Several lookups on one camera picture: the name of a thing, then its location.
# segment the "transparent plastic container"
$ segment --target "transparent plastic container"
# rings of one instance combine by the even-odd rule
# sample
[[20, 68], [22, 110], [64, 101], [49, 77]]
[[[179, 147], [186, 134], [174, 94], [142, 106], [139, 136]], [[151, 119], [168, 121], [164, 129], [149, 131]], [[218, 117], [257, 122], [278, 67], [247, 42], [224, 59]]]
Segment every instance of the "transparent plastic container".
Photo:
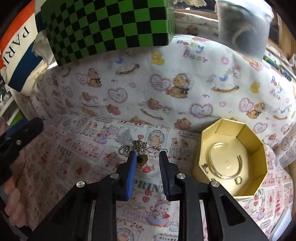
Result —
[[264, 0], [216, 0], [219, 42], [262, 61], [274, 17]]

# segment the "yellow box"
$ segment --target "yellow box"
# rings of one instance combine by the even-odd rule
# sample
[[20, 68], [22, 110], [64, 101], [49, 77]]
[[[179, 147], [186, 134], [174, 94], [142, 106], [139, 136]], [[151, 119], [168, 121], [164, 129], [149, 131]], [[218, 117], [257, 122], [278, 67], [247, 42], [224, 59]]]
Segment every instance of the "yellow box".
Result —
[[195, 180], [217, 180], [234, 198], [242, 199], [257, 193], [267, 172], [263, 142], [245, 123], [222, 118], [202, 131], [192, 169]]

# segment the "checkered box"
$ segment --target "checkered box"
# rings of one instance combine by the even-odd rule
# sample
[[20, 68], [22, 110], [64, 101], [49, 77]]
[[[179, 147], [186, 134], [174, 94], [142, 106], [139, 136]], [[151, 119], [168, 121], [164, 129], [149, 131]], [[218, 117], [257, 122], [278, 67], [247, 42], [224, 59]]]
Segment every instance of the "checkered box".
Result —
[[121, 48], [168, 45], [172, 0], [47, 0], [43, 23], [59, 66]]

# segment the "plastic container lid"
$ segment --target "plastic container lid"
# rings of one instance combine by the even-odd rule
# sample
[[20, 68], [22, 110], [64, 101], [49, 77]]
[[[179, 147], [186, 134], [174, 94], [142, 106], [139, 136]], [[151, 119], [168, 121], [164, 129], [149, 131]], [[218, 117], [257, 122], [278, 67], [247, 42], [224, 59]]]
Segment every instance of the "plastic container lid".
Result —
[[230, 3], [231, 5], [241, 6], [251, 13], [258, 16], [265, 16], [266, 14], [273, 19], [274, 14], [272, 8], [264, 0], [216, 0], [218, 2]]

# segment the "tablecloth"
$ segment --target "tablecloth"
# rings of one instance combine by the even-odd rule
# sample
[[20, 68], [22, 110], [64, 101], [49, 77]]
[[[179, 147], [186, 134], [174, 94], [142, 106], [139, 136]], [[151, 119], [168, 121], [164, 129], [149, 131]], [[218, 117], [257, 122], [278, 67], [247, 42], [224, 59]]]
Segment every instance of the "tablecloth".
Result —
[[[267, 236], [291, 208], [293, 183], [278, 159], [295, 141], [293, 83], [266, 62], [202, 38], [198, 29], [208, 27], [207, 19], [194, 25], [190, 18], [187, 35], [168, 46], [112, 51], [49, 69], [30, 99], [21, 97], [28, 114], [46, 119], [26, 151], [19, 182], [32, 228], [77, 181], [115, 171], [126, 159], [118, 154], [122, 143], [161, 145], [189, 175], [198, 132], [220, 117], [245, 122], [266, 144], [267, 178], [253, 199], [239, 203]], [[178, 202], [167, 202], [162, 192], [158, 156], [149, 156], [137, 170], [131, 200], [117, 202], [118, 240], [177, 240]], [[207, 240], [204, 214], [203, 220]]]

